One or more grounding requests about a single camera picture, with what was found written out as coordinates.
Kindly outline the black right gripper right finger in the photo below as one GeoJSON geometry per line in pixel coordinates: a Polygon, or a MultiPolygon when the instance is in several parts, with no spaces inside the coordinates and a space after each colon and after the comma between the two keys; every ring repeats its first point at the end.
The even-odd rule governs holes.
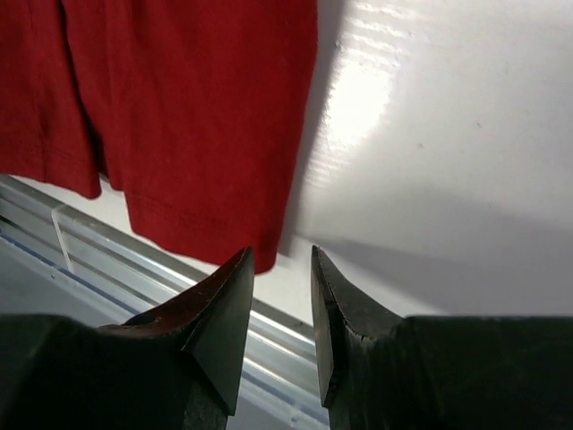
{"type": "Polygon", "coordinates": [[[321,405],[333,429],[569,429],[572,321],[400,317],[312,249],[321,405]]]}

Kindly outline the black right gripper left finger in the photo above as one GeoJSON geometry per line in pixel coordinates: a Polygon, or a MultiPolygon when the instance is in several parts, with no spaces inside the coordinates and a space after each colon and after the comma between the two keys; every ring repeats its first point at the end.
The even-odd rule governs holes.
{"type": "Polygon", "coordinates": [[[2,428],[225,428],[239,397],[253,282],[245,247],[122,324],[3,316],[2,428]]]}

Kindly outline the dark red t shirt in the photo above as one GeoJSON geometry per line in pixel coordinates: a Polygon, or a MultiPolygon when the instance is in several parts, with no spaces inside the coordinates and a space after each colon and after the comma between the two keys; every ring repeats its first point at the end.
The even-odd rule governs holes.
{"type": "Polygon", "coordinates": [[[222,264],[277,257],[318,45],[314,1],[4,1],[1,170],[222,264]]]}

